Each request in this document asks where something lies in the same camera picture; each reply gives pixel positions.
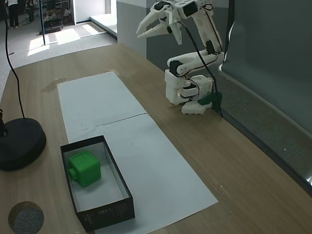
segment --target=green 3d printed object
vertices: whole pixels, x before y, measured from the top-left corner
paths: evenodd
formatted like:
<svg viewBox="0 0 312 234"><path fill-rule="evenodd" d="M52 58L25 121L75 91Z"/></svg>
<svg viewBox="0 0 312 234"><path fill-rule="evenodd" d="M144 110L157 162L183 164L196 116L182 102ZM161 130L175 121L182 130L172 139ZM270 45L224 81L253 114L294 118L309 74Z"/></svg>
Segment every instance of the green 3d printed object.
<svg viewBox="0 0 312 234"><path fill-rule="evenodd" d="M69 166L70 178L83 188L101 179L100 161L88 151L72 156Z"/></svg>

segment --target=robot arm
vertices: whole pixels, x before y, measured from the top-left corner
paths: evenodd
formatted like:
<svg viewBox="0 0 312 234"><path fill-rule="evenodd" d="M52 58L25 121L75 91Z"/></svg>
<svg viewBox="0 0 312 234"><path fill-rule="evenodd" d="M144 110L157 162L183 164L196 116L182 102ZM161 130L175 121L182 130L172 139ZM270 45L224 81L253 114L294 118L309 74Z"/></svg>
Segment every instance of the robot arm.
<svg viewBox="0 0 312 234"><path fill-rule="evenodd" d="M212 19L213 7L211 2L212 0L163 0L157 2L139 24L136 34L138 38L173 34L177 43L181 45L180 22L192 17L203 45L209 49L211 54L220 53L222 51L222 41ZM146 27L155 20L159 20L160 24L146 32Z"/></svg>
<svg viewBox="0 0 312 234"><path fill-rule="evenodd" d="M182 20L192 17L195 21L201 41L205 46L205 50L200 51L205 65L197 52L194 52L170 58L167 62L170 69L165 73L166 97L172 104L186 102L183 107L184 111L182 108L183 113L202 114L208 107L201 108L197 101L211 94L213 83L211 78L204 76L187 78L187 75L204 69L206 65L216 64L219 68L224 60L222 41L212 19L213 6L211 2L212 0L163 0L157 2L139 24L136 32L138 38L173 34L177 43L181 45ZM146 28L155 20L159 20L160 24L146 31Z"/></svg>

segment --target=person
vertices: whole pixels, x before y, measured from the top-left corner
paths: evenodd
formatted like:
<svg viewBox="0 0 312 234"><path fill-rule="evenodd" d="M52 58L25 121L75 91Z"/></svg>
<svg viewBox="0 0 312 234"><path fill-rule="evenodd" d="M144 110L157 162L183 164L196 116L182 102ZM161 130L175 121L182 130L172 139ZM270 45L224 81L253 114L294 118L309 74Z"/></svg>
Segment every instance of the person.
<svg viewBox="0 0 312 234"><path fill-rule="evenodd" d="M5 3L8 4L9 7L10 27L13 28L15 25L15 27L18 28L20 26L18 0L5 0Z"/></svg>
<svg viewBox="0 0 312 234"><path fill-rule="evenodd" d="M35 6L33 0L25 1L25 12L28 14L28 21L31 23L35 19Z"/></svg>

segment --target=open box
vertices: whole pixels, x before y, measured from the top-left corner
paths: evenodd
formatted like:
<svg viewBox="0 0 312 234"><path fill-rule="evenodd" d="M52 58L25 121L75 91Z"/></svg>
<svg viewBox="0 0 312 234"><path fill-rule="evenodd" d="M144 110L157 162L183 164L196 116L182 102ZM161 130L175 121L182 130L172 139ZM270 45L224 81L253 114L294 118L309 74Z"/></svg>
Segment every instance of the open box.
<svg viewBox="0 0 312 234"><path fill-rule="evenodd" d="M93 231L135 217L132 195L123 179L104 136L61 146L68 189L78 219ZM101 179L82 188L69 175L69 158L89 151L100 161Z"/></svg>

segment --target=lamp base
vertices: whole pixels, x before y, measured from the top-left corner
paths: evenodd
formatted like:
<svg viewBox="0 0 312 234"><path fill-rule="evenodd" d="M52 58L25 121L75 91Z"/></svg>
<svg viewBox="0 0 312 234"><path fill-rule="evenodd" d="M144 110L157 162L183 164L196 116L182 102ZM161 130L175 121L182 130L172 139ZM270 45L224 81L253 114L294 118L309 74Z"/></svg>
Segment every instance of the lamp base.
<svg viewBox="0 0 312 234"><path fill-rule="evenodd" d="M0 170L26 167L42 153L46 137L41 125L31 118L7 122L8 135L0 138Z"/></svg>

